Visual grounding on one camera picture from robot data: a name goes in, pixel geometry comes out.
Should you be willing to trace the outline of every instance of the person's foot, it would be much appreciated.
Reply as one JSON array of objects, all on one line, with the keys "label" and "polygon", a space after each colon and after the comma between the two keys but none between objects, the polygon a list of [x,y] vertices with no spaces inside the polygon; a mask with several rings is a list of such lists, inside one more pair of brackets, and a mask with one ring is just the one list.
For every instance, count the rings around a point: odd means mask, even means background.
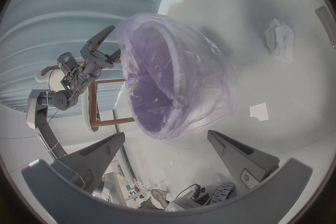
[{"label": "person's foot", "polygon": [[150,191],[150,198],[152,204],[159,209],[166,209],[168,203],[166,202],[167,192],[160,189],[152,189]]}]

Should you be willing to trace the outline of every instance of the shoe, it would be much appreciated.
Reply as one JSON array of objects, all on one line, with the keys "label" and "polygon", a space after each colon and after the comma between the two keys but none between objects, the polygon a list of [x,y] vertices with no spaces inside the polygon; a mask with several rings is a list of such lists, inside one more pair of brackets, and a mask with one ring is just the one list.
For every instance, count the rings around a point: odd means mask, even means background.
[{"label": "shoe", "polygon": [[150,199],[152,204],[158,209],[166,209],[168,203],[166,202],[167,192],[160,189],[152,189],[150,191]]}]

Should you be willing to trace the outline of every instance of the trash bag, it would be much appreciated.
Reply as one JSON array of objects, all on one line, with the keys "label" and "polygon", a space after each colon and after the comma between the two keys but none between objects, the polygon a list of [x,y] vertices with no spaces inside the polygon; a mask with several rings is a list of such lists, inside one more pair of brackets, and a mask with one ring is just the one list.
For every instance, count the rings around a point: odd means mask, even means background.
[{"label": "trash bag", "polygon": [[283,21],[273,19],[266,23],[267,45],[278,61],[290,63],[294,56],[294,34]]},{"label": "trash bag", "polygon": [[206,37],[168,16],[138,14],[116,27],[127,100],[141,130],[171,139],[232,115],[239,84]]}]

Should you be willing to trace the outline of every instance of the crumpled plastic bag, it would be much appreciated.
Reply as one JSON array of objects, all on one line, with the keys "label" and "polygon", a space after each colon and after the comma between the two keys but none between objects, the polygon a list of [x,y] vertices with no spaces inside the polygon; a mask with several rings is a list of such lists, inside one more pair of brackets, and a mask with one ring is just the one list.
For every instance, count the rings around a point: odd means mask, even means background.
[{"label": "crumpled plastic bag", "polygon": [[278,61],[290,63],[294,56],[294,34],[283,21],[273,19],[266,23],[267,45]]},{"label": "crumpled plastic bag", "polygon": [[168,16],[138,14],[116,27],[127,100],[141,130],[170,139],[232,115],[239,84],[206,37]]}]

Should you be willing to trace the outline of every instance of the white floor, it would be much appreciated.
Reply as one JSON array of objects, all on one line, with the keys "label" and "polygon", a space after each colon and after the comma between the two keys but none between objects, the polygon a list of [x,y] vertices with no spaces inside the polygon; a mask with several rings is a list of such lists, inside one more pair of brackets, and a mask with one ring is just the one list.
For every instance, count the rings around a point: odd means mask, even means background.
[{"label": "white floor", "polygon": [[[237,114],[208,128],[275,154],[280,164],[296,157],[314,168],[301,204],[289,219],[317,188],[335,154],[336,50],[315,14],[323,0],[180,2],[172,1],[167,15],[214,42],[233,65],[241,84]],[[264,26],[273,18],[284,20],[293,29],[295,55],[290,64],[276,61],[267,47]],[[266,103],[269,120],[250,117],[250,107],[262,103]],[[131,116],[128,108],[117,111],[119,118]],[[157,141],[136,124],[120,125],[136,175],[175,195],[193,183],[211,192],[216,185],[233,181],[207,141],[208,128]]]}]

